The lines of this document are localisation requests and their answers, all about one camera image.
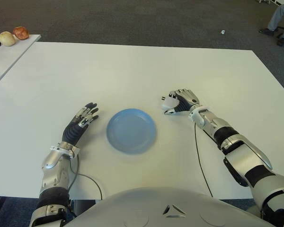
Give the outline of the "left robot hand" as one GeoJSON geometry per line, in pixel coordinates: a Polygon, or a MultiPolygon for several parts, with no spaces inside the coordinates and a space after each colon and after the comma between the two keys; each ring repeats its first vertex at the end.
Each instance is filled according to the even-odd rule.
{"type": "Polygon", "coordinates": [[[81,108],[64,129],[62,141],[75,146],[88,126],[98,118],[97,103],[88,103],[81,108]]]}

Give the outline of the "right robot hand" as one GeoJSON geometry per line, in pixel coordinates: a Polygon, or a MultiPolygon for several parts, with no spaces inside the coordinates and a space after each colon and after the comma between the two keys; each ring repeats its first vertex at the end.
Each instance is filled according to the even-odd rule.
{"type": "Polygon", "coordinates": [[[178,112],[193,111],[200,107],[199,99],[190,89],[178,89],[170,91],[169,97],[177,100],[175,107],[164,111],[165,115],[172,115],[178,112]]]}

